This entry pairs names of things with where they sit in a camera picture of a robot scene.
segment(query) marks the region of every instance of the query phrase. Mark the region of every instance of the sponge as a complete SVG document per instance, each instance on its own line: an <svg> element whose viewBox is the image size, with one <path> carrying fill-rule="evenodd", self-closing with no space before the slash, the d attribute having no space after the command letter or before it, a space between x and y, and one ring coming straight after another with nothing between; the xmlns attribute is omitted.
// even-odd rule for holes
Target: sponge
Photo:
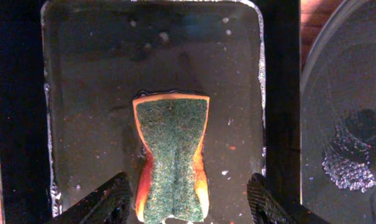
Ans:
<svg viewBox="0 0 376 224"><path fill-rule="evenodd" d="M139 221L168 217L202 222L209 207L202 148L209 97L182 93L133 101L138 134L146 148L135 209Z"/></svg>

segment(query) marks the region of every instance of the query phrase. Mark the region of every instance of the wooden table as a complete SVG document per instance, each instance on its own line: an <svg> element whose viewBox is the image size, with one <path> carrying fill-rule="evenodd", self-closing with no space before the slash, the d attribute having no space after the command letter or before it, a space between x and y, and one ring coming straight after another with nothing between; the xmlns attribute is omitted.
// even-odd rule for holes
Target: wooden table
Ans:
<svg viewBox="0 0 376 224"><path fill-rule="evenodd" d="M329 16L342 0L301 0L301 36L303 62ZM0 199L0 223L2 223Z"/></svg>

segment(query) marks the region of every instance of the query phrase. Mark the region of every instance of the water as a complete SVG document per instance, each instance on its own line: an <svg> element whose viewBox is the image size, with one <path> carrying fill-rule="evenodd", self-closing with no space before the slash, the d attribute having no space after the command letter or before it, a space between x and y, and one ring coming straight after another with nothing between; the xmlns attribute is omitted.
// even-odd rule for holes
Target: water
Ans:
<svg viewBox="0 0 376 224"><path fill-rule="evenodd" d="M252 222L246 184L265 168L259 15L230 2L134 6L70 4L62 9L69 13L48 13L43 23L59 207L66 210L120 171L135 193L145 151L132 99L142 90L179 89L210 96L205 223ZM129 223L138 223L132 202Z"/></svg>

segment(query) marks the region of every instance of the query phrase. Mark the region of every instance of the wet surface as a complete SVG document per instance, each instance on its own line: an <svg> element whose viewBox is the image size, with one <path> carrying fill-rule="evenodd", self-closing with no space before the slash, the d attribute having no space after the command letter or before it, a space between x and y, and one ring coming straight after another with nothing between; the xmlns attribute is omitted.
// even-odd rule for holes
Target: wet surface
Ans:
<svg viewBox="0 0 376 224"><path fill-rule="evenodd" d="M231 2L65 3L47 10L53 170L63 210L120 171L135 194L144 151L132 99L141 90L178 89L210 96L205 223L252 222L246 184L264 166L256 11ZM138 223L131 210L129 223Z"/></svg>
<svg viewBox="0 0 376 224"><path fill-rule="evenodd" d="M331 223L375 223L376 1L346 9L303 74L302 200Z"/></svg>

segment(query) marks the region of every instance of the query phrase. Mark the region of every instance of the soapy water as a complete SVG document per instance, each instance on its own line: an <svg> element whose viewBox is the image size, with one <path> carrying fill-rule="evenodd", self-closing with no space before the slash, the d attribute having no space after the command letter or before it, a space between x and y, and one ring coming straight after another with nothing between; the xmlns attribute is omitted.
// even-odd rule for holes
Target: soapy water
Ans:
<svg viewBox="0 0 376 224"><path fill-rule="evenodd" d="M324 150L325 173L339 189L366 192L376 186L376 113L362 110L335 125Z"/></svg>

